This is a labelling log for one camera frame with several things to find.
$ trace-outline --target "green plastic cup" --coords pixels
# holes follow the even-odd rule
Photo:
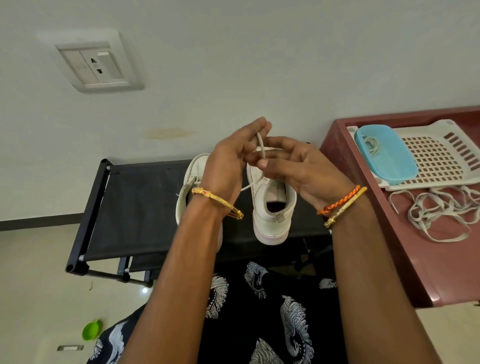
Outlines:
[[[82,339],[84,339],[85,341],[89,341],[98,338],[100,336],[100,333],[102,332],[102,326],[102,320],[90,322],[84,327],[84,330],[82,331]]]

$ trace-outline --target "baseboard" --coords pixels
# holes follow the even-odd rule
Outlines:
[[[44,228],[46,226],[79,224],[83,213],[42,216],[39,218],[20,218],[18,220],[0,221],[0,231]]]

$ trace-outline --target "floor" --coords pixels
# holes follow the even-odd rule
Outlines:
[[[84,364],[93,342],[82,342],[85,324],[106,327],[144,304],[150,290],[64,272],[78,225],[0,232],[0,352],[5,363]],[[117,259],[93,262],[115,272]],[[132,275],[142,278],[142,273]],[[417,311],[445,364],[480,362],[480,307],[464,303]],[[60,345],[83,344],[79,352]]]

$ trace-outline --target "black printed fabric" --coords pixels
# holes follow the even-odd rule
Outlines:
[[[144,306],[104,331],[88,364],[117,364]],[[347,363],[336,282],[254,262],[212,278],[199,363]]]

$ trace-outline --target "blue plastic container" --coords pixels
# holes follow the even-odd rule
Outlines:
[[[371,155],[364,137],[375,138],[378,151]],[[355,132],[355,143],[370,170],[389,185],[415,178],[419,172],[412,153],[395,131],[386,125],[364,125]]]

